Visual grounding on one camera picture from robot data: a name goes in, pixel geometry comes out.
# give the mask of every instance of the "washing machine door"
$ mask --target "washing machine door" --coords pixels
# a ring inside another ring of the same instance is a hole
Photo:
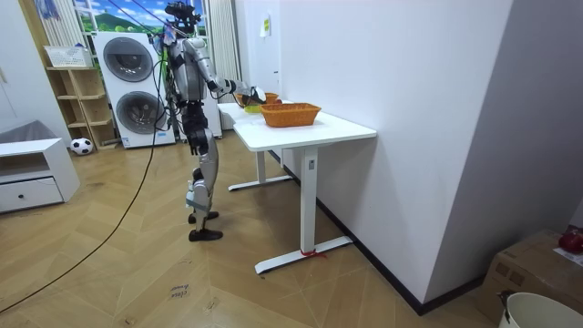
[[[149,51],[129,37],[116,37],[107,42],[103,57],[111,73],[127,82],[143,81],[152,73]]]
[[[166,111],[156,96],[143,91],[127,93],[116,105],[118,124],[138,134],[154,133],[154,122],[158,129],[164,129]]]

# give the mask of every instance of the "red object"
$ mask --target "red object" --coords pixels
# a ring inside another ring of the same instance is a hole
[[[572,253],[583,252],[583,233],[579,231],[567,232],[558,240],[558,246]]]

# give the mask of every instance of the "washing machine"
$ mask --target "washing machine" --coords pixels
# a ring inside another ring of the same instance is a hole
[[[148,35],[96,32],[93,43],[124,147],[151,146],[153,133],[156,145],[175,143],[163,81],[157,98],[161,64]]]

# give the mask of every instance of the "wicker basket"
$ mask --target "wicker basket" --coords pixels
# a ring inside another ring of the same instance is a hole
[[[278,94],[274,94],[271,92],[266,92],[265,93],[265,97],[267,99],[265,99],[265,103],[266,104],[275,104],[275,100],[277,100],[277,97],[279,97]],[[247,105],[259,105],[258,102],[255,102],[253,100],[249,101],[249,104],[243,104],[243,95],[242,94],[235,94],[235,98],[237,98],[237,103],[239,104],[239,107],[244,108]]]
[[[319,107],[307,103],[261,105],[265,122],[274,128],[312,125],[319,111]]]

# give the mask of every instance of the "white wall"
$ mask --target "white wall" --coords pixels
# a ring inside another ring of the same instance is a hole
[[[583,200],[579,203],[573,218],[571,218],[570,224],[579,228],[583,228]]]
[[[280,3],[277,0],[235,0],[241,61],[246,82],[280,93]],[[263,18],[271,18],[271,35],[260,37]]]
[[[0,83],[16,117],[40,120],[68,145],[65,120],[17,1],[0,1],[0,29],[11,31],[10,46],[0,46]]]
[[[427,300],[566,229],[583,196],[582,29],[579,0],[514,2]]]
[[[318,197],[421,302],[510,6],[281,2],[283,95],[378,131],[321,149]]]

